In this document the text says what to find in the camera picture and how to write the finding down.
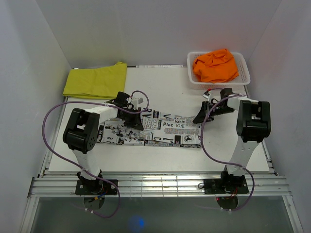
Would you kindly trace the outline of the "newspaper print trousers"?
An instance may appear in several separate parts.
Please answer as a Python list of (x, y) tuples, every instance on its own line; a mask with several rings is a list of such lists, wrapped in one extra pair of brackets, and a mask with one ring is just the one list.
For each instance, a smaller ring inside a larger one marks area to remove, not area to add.
[(114, 119), (99, 126), (96, 142), (127, 146), (201, 147), (201, 124), (193, 123), (193, 116), (149, 109), (140, 117), (143, 131), (127, 127), (124, 120)]

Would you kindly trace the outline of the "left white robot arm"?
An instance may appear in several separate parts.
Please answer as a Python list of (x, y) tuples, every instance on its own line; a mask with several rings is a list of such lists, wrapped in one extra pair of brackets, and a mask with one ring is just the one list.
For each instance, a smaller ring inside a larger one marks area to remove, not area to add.
[(103, 189), (103, 182), (99, 179), (101, 170), (92, 152), (100, 124), (118, 118), (124, 121), (126, 127), (142, 131), (140, 113), (144, 110), (139, 106), (142, 103), (143, 98), (134, 98), (133, 95), (119, 92), (115, 99), (99, 107), (72, 110), (63, 141), (78, 161), (78, 179), (86, 184), (92, 194), (98, 194)]

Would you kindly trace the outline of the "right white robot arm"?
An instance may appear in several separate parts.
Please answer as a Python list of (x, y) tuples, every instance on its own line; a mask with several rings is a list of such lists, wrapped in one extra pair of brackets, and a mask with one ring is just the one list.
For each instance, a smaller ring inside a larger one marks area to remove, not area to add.
[(246, 167), (255, 148), (271, 133), (270, 103), (252, 100), (242, 94), (236, 94), (231, 88), (220, 89), (221, 99), (214, 101), (211, 90), (204, 94), (206, 99), (198, 115), (193, 120), (195, 124), (214, 120), (215, 116), (237, 111), (236, 132), (238, 141), (229, 162), (223, 162), (224, 170), (218, 179), (205, 179), (204, 189), (207, 193), (230, 193), (238, 191), (248, 193), (245, 174)]

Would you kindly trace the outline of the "folded yellow-green trousers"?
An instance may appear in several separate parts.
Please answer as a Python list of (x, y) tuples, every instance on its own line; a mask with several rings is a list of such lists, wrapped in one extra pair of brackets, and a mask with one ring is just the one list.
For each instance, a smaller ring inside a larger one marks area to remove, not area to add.
[(63, 96), (80, 99), (114, 99), (125, 88), (127, 64), (101, 68), (72, 69)]

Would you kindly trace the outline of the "orange trousers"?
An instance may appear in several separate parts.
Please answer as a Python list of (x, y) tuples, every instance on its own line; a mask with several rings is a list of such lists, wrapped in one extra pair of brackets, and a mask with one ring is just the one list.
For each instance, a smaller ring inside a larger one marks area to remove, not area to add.
[(192, 71), (204, 83), (228, 83), (239, 76), (235, 58), (228, 49), (197, 57), (192, 64)]

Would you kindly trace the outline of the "white plastic basket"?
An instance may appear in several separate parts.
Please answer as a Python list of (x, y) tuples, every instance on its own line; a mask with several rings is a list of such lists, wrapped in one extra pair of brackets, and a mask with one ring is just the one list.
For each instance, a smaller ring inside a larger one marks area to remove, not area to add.
[(200, 82), (197, 76), (193, 73), (192, 65), (196, 58), (201, 55), (207, 54), (208, 51), (193, 51), (189, 52), (187, 55), (187, 69), (188, 76), (191, 84), (194, 86), (193, 88), (196, 90), (204, 90), (209, 88), (233, 88), (236, 86), (244, 86), (251, 83), (250, 73), (246, 64), (246, 61), (241, 53), (231, 52), (234, 56), (239, 76), (235, 79), (226, 82), (226, 83), (206, 83)]

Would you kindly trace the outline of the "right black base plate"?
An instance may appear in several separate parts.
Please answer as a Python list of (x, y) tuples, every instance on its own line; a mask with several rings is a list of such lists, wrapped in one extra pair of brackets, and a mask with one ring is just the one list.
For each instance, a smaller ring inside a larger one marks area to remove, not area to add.
[(246, 180), (241, 184), (225, 183), (219, 179), (203, 179), (197, 185), (199, 189), (203, 189), (205, 194), (248, 194), (249, 189)]

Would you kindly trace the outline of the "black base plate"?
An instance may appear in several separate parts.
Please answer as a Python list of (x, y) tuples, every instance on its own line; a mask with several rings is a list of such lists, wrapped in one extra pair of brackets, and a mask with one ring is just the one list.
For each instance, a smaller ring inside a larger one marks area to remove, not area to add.
[(76, 183), (76, 188), (75, 192), (76, 195), (96, 195), (99, 196), (101, 194), (106, 194), (106, 195), (116, 195), (117, 191), (114, 185), (99, 181), (98, 186), (91, 191), (85, 184), (83, 184), (80, 180), (77, 181)]
[(203, 179), (197, 185), (199, 189), (203, 189), (205, 194), (248, 194), (249, 189), (246, 180), (241, 184), (225, 183), (219, 179)]

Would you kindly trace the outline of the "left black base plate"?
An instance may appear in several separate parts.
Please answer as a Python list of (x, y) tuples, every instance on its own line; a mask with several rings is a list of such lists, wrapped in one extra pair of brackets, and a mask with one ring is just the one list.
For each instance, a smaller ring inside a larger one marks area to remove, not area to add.
[(91, 191), (85, 184), (83, 184), (80, 180), (77, 181), (76, 183), (76, 188), (75, 192), (76, 195), (96, 195), (99, 196), (101, 194), (106, 194), (106, 195), (116, 195), (117, 191), (114, 185), (99, 181), (98, 186)]

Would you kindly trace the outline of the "aluminium rail frame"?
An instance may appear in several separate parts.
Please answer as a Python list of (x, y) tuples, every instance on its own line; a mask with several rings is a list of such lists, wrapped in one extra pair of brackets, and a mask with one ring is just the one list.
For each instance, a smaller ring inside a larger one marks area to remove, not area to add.
[[(73, 153), (59, 149), (59, 135), (65, 119), (65, 106), (62, 106), (53, 141), (47, 144), (47, 153), (41, 172), (31, 183), (21, 233), (32, 230), (38, 204), (43, 197), (75, 197), (73, 182), (77, 180), (79, 167)], [(262, 158), (269, 167), (267, 172), (253, 172), (247, 175), (248, 185), (254, 185), (252, 197), (281, 196), (286, 213), (295, 233), (303, 232), (297, 214), (292, 192), (285, 176), (279, 176), (274, 170), (271, 156), (265, 142), (254, 150), (250, 163), (256, 165)], [(198, 197), (204, 194), (197, 187), (204, 178), (217, 178), (220, 172), (205, 168), (204, 171), (108, 171), (105, 176), (119, 181), (122, 198), (147, 197)]]

